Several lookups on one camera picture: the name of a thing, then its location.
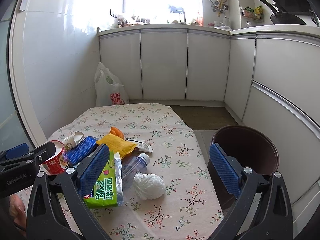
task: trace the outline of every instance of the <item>brown rug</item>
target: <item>brown rug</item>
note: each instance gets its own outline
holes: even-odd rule
[[[217,130],[229,124],[237,124],[224,107],[170,106],[192,130]]]

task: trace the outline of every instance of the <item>crumpled paper ball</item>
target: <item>crumpled paper ball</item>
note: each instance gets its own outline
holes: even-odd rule
[[[166,190],[164,181],[156,174],[138,173],[133,178],[133,186],[136,195],[143,200],[159,198]]]

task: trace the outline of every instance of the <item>countertop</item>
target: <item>countertop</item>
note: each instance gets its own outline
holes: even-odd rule
[[[297,25],[297,24],[277,24],[277,25],[263,25],[250,27],[245,29],[239,29],[234,31],[225,31],[217,28],[203,27],[197,25],[188,25],[188,24],[143,24],[143,25],[134,25],[128,27],[120,27],[116,29],[110,29],[102,32],[98,32],[98,36],[103,36],[112,33],[125,32],[125,31],[134,31],[134,30],[144,30],[144,29],[185,29],[185,30],[199,30],[212,33],[219,33],[223,35],[243,35],[243,34],[255,34],[255,33],[293,33],[306,36],[312,36],[320,38],[320,28],[306,26],[306,25]]]

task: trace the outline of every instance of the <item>yellow food bag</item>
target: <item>yellow food bag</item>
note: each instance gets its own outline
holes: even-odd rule
[[[103,136],[97,141],[98,145],[101,143],[108,145],[109,151],[113,151],[114,153],[119,152],[121,159],[128,153],[132,152],[137,145],[136,143],[125,141],[111,133]]]

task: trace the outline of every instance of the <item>tablecloth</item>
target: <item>tablecloth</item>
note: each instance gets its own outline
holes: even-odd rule
[[[140,200],[133,188],[124,205],[93,209],[93,216],[114,240],[207,239],[223,214],[194,132],[169,106],[154,103],[103,106],[87,110],[49,140],[62,141],[75,131],[102,138],[115,126],[126,138],[148,141],[153,148],[148,172],[161,176],[166,192],[155,200]],[[25,205],[31,188],[19,192]],[[80,232],[59,195],[70,227]]]

